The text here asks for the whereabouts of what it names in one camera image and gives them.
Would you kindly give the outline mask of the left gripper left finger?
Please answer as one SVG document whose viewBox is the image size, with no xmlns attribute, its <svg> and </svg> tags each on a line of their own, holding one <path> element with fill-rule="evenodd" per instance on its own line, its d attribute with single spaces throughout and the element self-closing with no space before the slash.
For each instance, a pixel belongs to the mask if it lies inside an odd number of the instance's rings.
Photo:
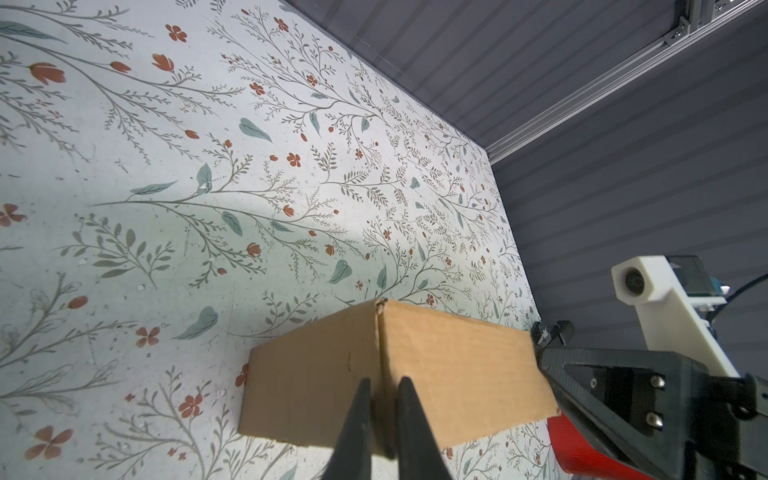
<svg viewBox="0 0 768 480">
<path fill-rule="evenodd" d="M 370 480 L 371 380 L 360 381 L 322 480 Z"/>
</svg>

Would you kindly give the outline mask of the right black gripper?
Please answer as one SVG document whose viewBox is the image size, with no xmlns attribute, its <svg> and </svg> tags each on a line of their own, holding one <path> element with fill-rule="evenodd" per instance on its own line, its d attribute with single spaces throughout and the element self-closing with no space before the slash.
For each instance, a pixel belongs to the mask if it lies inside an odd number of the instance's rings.
<svg viewBox="0 0 768 480">
<path fill-rule="evenodd" d="M 561 411 L 608 458 L 686 479 L 692 432 L 691 479 L 767 477 L 765 379 L 705 380 L 706 366 L 673 352 L 546 347 L 536 360 Z"/>
</svg>

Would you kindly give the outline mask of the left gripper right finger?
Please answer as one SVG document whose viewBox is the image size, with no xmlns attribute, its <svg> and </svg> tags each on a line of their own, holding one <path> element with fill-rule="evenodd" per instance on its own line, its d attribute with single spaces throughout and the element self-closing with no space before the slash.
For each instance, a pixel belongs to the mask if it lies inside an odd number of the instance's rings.
<svg viewBox="0 0 768 480">
<path fill-rule="evenodd" d="M 396 398 L 396 448 L 400 480 L 451 480 L 410 377 Z"/>
</svg>

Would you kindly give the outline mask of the brown cardboard box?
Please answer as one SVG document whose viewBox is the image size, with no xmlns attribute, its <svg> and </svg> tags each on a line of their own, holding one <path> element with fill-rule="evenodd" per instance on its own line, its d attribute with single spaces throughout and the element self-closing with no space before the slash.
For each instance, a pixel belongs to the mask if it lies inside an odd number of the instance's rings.
<svg viewBox="0 0 768 480">
<path fill-rule="evenodd" d="M 376 299 L 253 348 L 239 432 L 331 447 L 359 383 L 369 380 L 374 450 L 390 456 L 404 378 L 413 381 L 441 448 L 559 412 L 528 332 Z"/>
</svg>

